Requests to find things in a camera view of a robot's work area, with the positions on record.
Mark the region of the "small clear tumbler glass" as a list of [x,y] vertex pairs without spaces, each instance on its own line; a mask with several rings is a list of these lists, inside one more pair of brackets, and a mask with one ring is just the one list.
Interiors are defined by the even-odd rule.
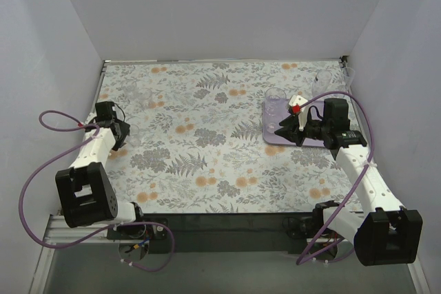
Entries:
[[265,129],[269,134],[273,134],[276,130],[280,129],[280,119],[277,116],[267,116],[265,119]]

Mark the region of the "clear faceted tumbler glass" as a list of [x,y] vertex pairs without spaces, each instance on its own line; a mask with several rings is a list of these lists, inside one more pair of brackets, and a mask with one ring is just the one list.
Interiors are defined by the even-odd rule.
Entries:
[[278,109],[284,105],[286,93],[278,87],[271,87],[265,92],[264,111],[267,115],[273,116]]

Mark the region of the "clear champagne flute glass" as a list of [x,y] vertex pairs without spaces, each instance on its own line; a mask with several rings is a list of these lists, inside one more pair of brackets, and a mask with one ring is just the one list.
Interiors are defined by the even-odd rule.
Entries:
[[316,97],[326,92],[332,79],[332,73],[328,70],[320,70],[316,73],[312,85],[311,94]]

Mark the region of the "clear wine glass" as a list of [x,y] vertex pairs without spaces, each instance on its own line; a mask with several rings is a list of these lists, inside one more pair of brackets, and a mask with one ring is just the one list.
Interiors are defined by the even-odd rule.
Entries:
[[356,74],[355,70],[351,67],[344,67],[342,68],[342,74],[345,85],[350,87]]

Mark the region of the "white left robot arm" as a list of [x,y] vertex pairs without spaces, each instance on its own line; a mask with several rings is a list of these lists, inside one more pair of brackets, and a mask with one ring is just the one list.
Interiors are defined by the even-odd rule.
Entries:
[[108,178],[105,165],[130,135],[130,125],[118,118],[112,101],[95,104],[93,125],[85,131],[85,145],[68,169],[58,171],[55,182],[67,225],[71,228],[97,224],[126,224],[141,219],[135,202],[121,202]]

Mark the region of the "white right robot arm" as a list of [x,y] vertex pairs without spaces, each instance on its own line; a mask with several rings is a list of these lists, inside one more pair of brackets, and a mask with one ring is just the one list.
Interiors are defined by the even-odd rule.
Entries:
[[312,212],[316,241],[327,230],[337,244],[347,240],[364,266],[411,264],[416,260],[423,220],[397,199],[373,162],[373,141],[350,128],[349,105],[325,94],[323,111],[311,115],[313,103],[293,96],[289,116],[275,134],[296,146],[305,139],[319,140],[331,152],[352,184],[342,202],[322,202]]

